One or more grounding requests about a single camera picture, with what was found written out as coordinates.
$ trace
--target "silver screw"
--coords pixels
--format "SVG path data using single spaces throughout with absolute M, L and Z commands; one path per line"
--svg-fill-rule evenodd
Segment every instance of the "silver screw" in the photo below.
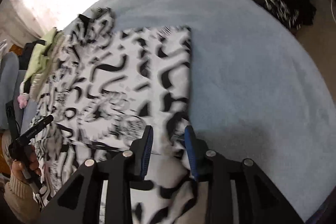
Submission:
M 133 152 L 131 150 L 126 150 L 123 152 L 123 156 L 128 158 L 133 155 Z
M 95 161 L 93 159 L 88 159 L 85 161 L 85 166 L 90 167 L 95 164 Z
M 244 160 L 244 164 L 246 165 L 246 166 L 252 166 L 253 165 L 253 160 L 251 160 L 251 159 L 245 159 Z
M 213 151 L 213 150 L 208 150 L 205 152 L 205 154 L 208 156 L 208 157 L 214 157 L 216 156 L 216 152 Z

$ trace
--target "black and white clothing pile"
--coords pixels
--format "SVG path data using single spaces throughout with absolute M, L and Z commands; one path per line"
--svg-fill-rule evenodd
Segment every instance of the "black and white clothing pile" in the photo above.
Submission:
M 131 189 L 133 218 L 172 223 L 197 207 L 198 185 L 174 157 L 188 124 L 190 29 L 114 32 L 114 20 L 110 9 L 95 19 L 79 15 L 43 87 L 31 125 L 49 114 L 54 122 L 33 142 L 41 193 L 47 202 L 85 159 L 106 160 L 111 150 L 127 150 L 151 125 L 148 175 L 141 189 Z

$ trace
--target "hand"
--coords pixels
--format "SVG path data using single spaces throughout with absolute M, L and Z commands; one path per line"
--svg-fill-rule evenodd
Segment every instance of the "hand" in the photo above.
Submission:
M 39 168 L 39 161 L 37 160 L 37 155 L 35 154 L 35 147 L 30 145 L 31 154 L 29 156 L 30 165 L 29 168 L 33 170 L 39 176 L 41 175 L 41 169 Z M 20 161 L 15 160 L 12 164 L 12 173 L 20 181 L 26 183 L 26 179 L 22 174 L 24 164 Z

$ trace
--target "ribbed cuff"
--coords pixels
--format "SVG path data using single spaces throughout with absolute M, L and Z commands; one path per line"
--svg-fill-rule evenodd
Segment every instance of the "ribbed cuff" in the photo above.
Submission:
M 13 173 L 10 175 L 10 189 L 19 198 L 31 198 L 33 196 L 33 190 L 28 184 L 18 180 Z

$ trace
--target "white cable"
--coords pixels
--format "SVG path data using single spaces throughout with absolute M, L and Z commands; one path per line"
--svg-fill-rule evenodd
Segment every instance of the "white cable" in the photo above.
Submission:
M 333 19 L 334 19 L 335 24 L 336 24 L 336 19 L 335 19 L 334 12 L 333 12 L 333 0 L 331 0 L 331 5 L 330 6 L 331 6 L 331 14 L 332 14 Z

